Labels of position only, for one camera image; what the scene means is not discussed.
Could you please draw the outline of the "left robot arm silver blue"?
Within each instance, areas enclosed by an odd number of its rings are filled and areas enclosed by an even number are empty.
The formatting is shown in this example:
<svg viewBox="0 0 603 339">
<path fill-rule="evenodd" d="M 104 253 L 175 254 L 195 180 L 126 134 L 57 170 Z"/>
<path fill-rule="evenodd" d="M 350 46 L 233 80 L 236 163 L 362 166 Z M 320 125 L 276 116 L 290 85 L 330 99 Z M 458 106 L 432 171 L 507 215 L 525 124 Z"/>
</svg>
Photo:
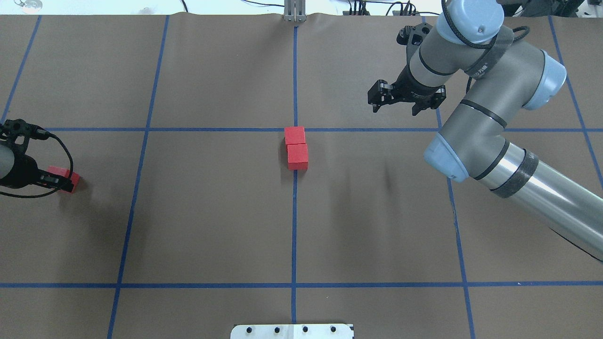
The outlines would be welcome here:
<svg viewBox="0 0 603 339">
<path fill-rule="evenodd" d="M 49 166 L 38 168 L 37 161 L 23 152 L 2 145 L 0 152 L 0 184 L 9 189 L 39 186 L 73 193 L 81 176 L 68 168 Z"/>
</svg>

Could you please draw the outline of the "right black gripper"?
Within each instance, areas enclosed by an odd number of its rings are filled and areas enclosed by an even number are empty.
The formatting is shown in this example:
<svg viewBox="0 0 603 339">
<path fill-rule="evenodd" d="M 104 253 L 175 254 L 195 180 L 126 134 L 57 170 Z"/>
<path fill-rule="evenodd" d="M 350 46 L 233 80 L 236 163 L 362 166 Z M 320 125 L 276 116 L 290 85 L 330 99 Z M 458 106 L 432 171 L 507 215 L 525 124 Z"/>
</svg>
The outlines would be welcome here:
<svg viewBox="0 0 603 339">
<path fill-rule="evenodd" d="M 421 84 L 412 75 L 409 66 L 405 66 L 393 84 L 385 80 L 377 80 L 367 92 L 367 103 L 373 113 L 377 113 L 384 105 L 405 102 L 414 103 L 412 116 L 421 111 L 436 110 L 446 100 L 445 86 L 429 87 Z"/>
</svg>

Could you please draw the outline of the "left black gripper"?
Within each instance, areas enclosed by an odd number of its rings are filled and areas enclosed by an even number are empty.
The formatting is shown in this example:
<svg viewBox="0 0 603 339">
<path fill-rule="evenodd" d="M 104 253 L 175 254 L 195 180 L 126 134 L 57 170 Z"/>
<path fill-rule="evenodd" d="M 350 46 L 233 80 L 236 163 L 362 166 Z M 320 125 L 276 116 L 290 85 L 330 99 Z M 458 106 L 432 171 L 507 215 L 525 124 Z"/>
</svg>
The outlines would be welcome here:
<svg viewBox="0 0 603 339">
<path fill-rule="evenodd" d="M 26 154 L 13 153 L 12 155 L 13 165 L 8 172 L 8 187 L 21 189 L 36 183 L 39 177 L 37 162 Z M 76 188 L 76 174 L 71 173 L 70 177 L 65 177 L 60 174 L 45 173 L 39 178 L 39 186 L 73 193 Z"/>
</svg>

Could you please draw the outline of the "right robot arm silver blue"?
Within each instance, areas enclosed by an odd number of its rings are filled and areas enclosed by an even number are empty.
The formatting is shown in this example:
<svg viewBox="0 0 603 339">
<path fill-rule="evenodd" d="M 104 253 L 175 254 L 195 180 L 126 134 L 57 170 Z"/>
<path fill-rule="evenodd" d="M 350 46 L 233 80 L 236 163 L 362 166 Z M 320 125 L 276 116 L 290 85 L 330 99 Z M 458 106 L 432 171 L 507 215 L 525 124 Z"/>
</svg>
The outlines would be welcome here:
<svg viewBox="0 0 603 339">
<path fill-rule="evenodd" d="M 367 102 L 413 103 L 413 115 L 437 109 L 444 84 L 458 71 L 474 80 L 424 152 L 455 182 L 473 178 L 549 222 L 566 241 L 602 260 L 602 199 L 503 137 L 521 109 L 549 102 L 566 81 L 565 67 L 504 26 L 495 0 L 444 0 L 435 26 L 407 26 L 398 43 L 407 63 L 394 83 L 377 80 Z"/>
</svg>

